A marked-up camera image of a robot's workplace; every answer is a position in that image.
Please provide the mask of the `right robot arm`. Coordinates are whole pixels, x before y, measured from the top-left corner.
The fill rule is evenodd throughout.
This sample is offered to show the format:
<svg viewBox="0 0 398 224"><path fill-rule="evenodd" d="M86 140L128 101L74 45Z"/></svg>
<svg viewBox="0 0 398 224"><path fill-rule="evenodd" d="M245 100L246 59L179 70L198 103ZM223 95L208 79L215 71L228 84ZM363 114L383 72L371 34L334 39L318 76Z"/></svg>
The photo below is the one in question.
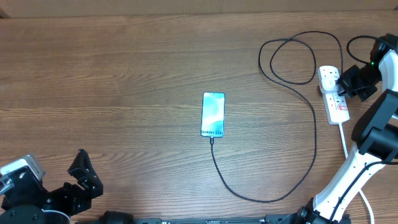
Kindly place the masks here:
<svg viewBox="0 0 398 224"><path fill-rule="evenodd" d="M382 83L381 96L358 119L348 157L330 183L281 223L349 223L345 210L365 183L386 165L397 164L397 36L375 37L370 61L337 74L333 82L320 82L323 93L367 100Z"/></svg>

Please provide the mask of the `Galaxy S24+ smartphone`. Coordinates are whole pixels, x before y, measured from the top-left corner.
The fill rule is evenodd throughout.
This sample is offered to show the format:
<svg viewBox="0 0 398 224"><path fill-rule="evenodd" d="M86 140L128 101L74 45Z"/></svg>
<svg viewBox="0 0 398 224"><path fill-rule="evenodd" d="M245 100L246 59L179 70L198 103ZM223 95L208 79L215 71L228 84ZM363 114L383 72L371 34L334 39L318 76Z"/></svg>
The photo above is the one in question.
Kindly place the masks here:
<svg viewBox="0 0 398 224"><path fill-rule="evenodd" d="M201 113L201 136L222 138L224 136L225 94L204 92Z"/></svg>

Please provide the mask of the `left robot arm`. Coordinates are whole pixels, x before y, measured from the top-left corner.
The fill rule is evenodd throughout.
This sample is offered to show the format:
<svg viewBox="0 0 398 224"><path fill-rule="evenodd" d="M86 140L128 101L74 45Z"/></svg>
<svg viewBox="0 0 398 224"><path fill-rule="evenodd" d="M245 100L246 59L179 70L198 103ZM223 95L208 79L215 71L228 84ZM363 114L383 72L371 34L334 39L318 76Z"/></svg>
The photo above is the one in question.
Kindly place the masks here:
<svg viewBox="0 0 398 224"><path fill-rule="evenodd" d="M70 223L71 217L89 210L94 198L103 195L103 183L80 149L68 168L76 184L65 182L48 191L45 170L32 154L1 167L1 223Z"/></svg>

